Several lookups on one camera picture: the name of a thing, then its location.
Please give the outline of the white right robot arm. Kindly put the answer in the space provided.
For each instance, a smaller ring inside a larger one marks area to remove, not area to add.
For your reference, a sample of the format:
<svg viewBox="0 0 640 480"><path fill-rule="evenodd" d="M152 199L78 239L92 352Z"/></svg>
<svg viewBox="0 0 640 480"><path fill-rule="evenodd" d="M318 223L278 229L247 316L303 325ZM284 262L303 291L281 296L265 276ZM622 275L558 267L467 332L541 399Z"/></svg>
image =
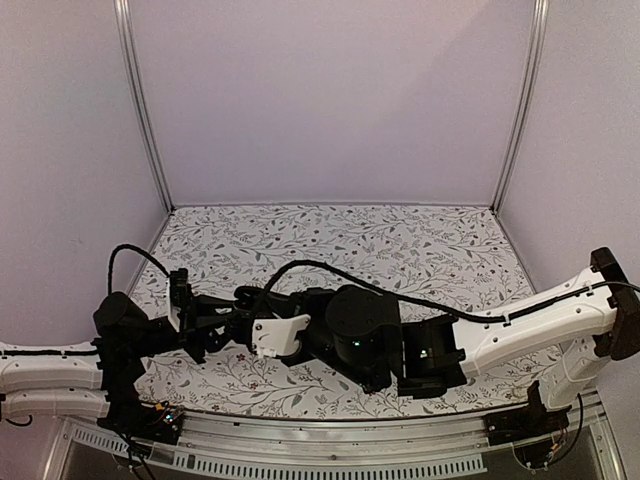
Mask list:
<svg viewBox="0 0 640 480"><path fill-rule="evenodd" d="M480 312L435 304L434 316L403 322L407 297L353 276L337 290L291 296L266 286L250 344L257 355L296 363L314 358L365 392L395 386L436 398L517 357L562 342L568 351L528 391L517 427L537 436L603 367L639 350L639 290L610 250L565 283Z"/></svg>

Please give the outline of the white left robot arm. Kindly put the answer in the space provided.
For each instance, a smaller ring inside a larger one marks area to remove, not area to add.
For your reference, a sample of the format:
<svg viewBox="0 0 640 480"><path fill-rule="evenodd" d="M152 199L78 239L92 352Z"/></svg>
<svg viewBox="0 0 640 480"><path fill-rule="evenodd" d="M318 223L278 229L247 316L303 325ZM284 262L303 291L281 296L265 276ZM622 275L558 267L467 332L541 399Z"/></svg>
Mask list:
<svg viewBox="0 0 640 480"><path fill-rule="evenodd" d="M207 295L169 295L167 303L166 315L150 318L114 292L93 314L97 336L90 342L2 345L2 420L24 427L35 416L85 416L128 434L176 430L175 407L140 398L144 359L182 350L202 364L230 341L245 342L249 317L238 301Z"/></svg>

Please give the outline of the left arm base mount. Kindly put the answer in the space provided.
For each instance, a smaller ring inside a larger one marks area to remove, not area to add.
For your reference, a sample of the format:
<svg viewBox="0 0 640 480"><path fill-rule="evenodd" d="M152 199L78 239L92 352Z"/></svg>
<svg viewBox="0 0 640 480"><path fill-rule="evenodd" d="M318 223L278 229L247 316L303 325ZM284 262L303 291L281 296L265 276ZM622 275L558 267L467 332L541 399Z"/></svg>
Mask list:
<svg viewBox="0 0 640 480"><path fill-rule="evenodd" d="M101 428L122 436L176 445L183 428L184 408L167 401L147 404L140 400L133 385L109 391L108 413L97 420Z"/></svg>

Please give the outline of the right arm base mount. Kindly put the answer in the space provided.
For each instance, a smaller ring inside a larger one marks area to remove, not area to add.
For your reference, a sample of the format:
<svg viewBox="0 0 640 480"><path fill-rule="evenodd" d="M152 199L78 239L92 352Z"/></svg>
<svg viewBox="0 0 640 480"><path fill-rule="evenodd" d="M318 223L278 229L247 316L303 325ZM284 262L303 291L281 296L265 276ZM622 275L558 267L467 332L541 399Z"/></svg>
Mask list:
<svg viewBox="0 0 640 480"><path fill-rule="evenodd" d="M486 414L482 421L490 446L511 443L521 466L541 470L559 453L570 410L570 406L549 410L542 401L540 382L534 381L527 389L524 406Z"/></svg>

